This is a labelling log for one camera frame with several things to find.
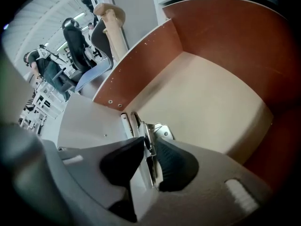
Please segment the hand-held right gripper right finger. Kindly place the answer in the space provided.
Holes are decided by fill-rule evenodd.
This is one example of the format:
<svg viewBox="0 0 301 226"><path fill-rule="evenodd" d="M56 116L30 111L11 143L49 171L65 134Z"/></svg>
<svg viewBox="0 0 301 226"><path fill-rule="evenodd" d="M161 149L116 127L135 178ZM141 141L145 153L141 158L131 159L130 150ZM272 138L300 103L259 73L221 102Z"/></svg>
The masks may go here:
<svg viewBox="0 0 301 226"><path fill-rule="evenodd" d="M225 154L160 138L163 181L141 226L232 226L271 197L270 187Z"/></svg>

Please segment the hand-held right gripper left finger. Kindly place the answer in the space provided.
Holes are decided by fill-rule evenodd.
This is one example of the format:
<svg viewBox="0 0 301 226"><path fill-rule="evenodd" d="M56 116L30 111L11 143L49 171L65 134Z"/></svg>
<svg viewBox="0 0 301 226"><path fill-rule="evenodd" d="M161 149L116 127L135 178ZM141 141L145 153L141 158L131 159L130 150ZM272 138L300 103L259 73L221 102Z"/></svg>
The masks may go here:
<svg viewBox="0 0 301 226"><path fill-rule="evenodd" d="M144 156L143 137L58 151L43 141L55 185L76 223L136 223L130 180Z"/></svg>

